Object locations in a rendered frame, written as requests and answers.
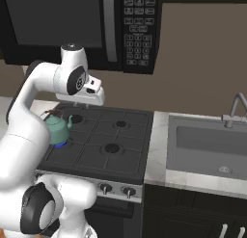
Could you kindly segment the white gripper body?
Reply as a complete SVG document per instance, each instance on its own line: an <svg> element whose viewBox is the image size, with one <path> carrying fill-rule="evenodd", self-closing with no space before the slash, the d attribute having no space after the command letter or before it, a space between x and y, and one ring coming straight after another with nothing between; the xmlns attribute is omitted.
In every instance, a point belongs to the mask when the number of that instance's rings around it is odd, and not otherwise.
<svg viewBox="0 0 247 238"><path fill-rule="evenodd" d="M62 101L83 103L96 106L102 106L104 104L105 99L103 87L100 87L97 93L87 93L85 90L81 90L75 95L56 94L56 97Z"/></svg>

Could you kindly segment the green kettle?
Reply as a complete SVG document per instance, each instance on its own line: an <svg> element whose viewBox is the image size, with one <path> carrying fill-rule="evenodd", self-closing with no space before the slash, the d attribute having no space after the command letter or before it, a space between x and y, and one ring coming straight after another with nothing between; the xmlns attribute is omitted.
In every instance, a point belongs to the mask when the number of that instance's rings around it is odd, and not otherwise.
<svg viewBox="0 0 247 238"><path fill-rule="evenodd" d="M69 120L65 120L64 112L59 109L50 109L43 113L46 115L45 123L50 131L50 144L61 147L69 138L72 116L69 116Z"/></svg>

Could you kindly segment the black gas hob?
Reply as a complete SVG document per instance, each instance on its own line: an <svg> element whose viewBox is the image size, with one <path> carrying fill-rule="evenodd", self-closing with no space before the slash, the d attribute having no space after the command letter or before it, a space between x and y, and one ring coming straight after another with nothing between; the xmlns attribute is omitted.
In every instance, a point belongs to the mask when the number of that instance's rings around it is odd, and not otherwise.
<svg viewBox="0 0 247 238"><path fill-rule="evenodd" d="M56 114L72 122L61 147L50 146L38 169L141 185L147 164L153 113L60 103Z"/></svg>

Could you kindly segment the black microwave oven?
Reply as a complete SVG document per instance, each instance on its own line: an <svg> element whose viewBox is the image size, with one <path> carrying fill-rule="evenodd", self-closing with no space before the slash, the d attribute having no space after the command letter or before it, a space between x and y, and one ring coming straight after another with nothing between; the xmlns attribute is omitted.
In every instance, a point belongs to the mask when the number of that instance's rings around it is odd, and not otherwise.
<svg viewBox="0 0 247 238"><path fill-rule="evenodd" d="M160 0L114 0L117 61L105 45L103 0L0 0L0 50L8 65L59 64L61 46L85 48L88 68L152 74L159 48Z"/></svg>

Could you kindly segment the black stove knob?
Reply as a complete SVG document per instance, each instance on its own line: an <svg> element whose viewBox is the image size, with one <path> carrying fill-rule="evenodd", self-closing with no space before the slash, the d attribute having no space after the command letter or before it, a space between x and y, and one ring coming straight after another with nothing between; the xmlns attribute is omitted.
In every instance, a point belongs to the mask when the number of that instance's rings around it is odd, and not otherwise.
<svg viewBox="0 0 247 238"><path fill-rule="evenodd" d="M100 190L104 195L106 195L108 192L112 191L112 186L107 183L102 183L99 185Z"/></svg>
<svg viewBox="0 0 247 238"><path fill-rule="evenodd" d="M124 187L123 193L126 194L128 198L130 198L131 196L134 196L136 194L136 190L131 187Z"/></svg>

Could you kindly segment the black oven door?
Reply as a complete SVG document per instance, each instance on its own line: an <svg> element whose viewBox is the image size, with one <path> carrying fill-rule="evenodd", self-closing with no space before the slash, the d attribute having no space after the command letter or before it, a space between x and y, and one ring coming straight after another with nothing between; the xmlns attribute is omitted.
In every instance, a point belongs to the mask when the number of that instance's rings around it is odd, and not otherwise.
<svg viewBox="0 0 247 238"><path fill-rule="evenodd" d="M85 211L97 238L141 238L142 205L130 201L98 197Z"/></svg>

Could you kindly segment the grey sink basin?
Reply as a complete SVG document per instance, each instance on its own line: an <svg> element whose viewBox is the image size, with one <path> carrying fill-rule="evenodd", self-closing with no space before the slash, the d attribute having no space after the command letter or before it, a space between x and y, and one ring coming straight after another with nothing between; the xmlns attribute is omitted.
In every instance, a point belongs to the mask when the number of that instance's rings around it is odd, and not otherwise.
<svg viewBox="0 0 247 238"><path fill-rule="evenodd" d="M247 180L247 124L170 116L166 168Z"/></svg>

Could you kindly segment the dark cupboard door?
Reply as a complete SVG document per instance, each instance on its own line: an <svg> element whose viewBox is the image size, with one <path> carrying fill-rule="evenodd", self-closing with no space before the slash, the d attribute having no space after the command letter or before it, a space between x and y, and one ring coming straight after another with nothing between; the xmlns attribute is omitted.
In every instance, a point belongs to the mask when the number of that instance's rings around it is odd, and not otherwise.
<svg viewBox="0 0 247 238"><path fill-rule="evenodd" d="M142 238L247 238L247 199L145 185Z"/></svg>

